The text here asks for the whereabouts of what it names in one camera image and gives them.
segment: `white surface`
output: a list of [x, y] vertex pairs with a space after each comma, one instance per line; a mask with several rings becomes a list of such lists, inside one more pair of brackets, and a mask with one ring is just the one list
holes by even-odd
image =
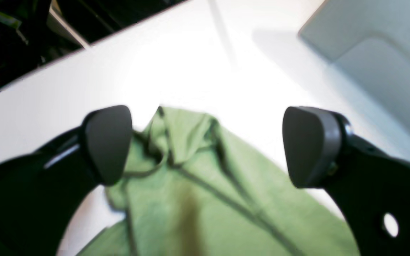
[[[284, 169], [285, 109], [324, 107], [346, 115], [356, 133], [389, 154], [410, 159], [402, 126], [296, 38], [320, 4], [190, 0], [27, 75], [0, 93], [0, 161], [115, 104], [130, 107], [138, 130], [159, 104], [209, 112]], [[386, 137], [385, 128], [397, 136]], [[60, 255], [74, 255], [122, 218], [102, 192], [97, 188], [75, 214]], [[339, 215], [323, 191], [312, 194]]]

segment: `green cloth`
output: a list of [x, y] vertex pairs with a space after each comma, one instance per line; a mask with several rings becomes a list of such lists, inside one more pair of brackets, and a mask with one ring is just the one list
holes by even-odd
[[345, 222], [205, 113], [160, 107], [106, 192], [126, 219], [82, 256], [359, 255]]

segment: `black object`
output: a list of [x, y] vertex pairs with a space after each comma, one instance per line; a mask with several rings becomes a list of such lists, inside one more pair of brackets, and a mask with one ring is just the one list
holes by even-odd
[[[352, 229], [361, 255], [410, 255], [410, 162], [352, 133], [341, 114], [289, 107], [283, 140], [297, 188], [324, 188]], [[395, 218], [397, 234], [384, 226]]]
[[0, 255], [55, 255], [85, 196], [120, 178], [131, 138], [129, 109], [109, 107], [32, 154], [0, 164]]
[[57, 0], [62, 15], [93, 43], [184, 0]]
[[0, 22], [0, 89], [41, 65], [78, 50], [47, 27], [51, 0], [0, 0], [0, 13], [20, 22]]

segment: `green fabric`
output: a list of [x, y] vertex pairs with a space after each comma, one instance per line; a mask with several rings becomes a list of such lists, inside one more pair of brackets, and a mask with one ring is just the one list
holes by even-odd
[[126, 219], [80, 255], [358, 255], [345, 222], [204, 113], [160, 107], [106, 192]]

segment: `white table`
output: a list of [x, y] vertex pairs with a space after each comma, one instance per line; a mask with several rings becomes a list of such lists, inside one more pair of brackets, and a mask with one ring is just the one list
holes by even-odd
[[[130, 107], [137, 130], [160, 104], [209, 112], [284, 169], [285, 109], [322, 107], [410, 160], [402, 125], [297, 39], [321, 3], [189, 0], [27, 74], [0, 92], [0, 161], [32, 152], [88, 112], [117, 104]], [[323, 191], [311, 193], [340, 215]], [[76, 212], [58, 254], [74, 255], [122, 218], [98, 187]]]

